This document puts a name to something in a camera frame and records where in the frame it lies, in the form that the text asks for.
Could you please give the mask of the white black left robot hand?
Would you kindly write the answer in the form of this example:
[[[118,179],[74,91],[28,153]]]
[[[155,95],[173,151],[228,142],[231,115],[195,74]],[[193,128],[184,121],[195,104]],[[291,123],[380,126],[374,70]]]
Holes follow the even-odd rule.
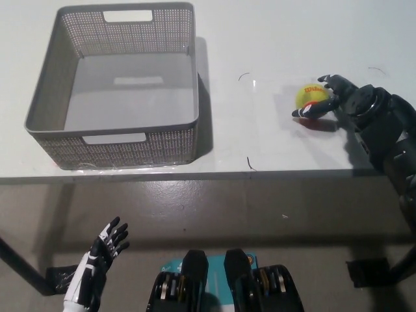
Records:
[[[129,247],[128,224],[119,223],[118,216],[109,222],[83,255],[66,291],[63,312],[99,310],[107,272],[113,261]]]

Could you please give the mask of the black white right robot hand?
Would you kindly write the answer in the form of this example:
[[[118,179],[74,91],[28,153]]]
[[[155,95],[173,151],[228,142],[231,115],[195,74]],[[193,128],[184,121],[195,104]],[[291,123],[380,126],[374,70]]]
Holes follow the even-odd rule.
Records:
[[[341,75],[323,75],[317,81],[331,90],[332,95],[292,111],[292,117],[316,120],[339,109],[354,124],[363,127],[379,114],[390,98],[389,93],[381,87],[367,84],[359,88]]]

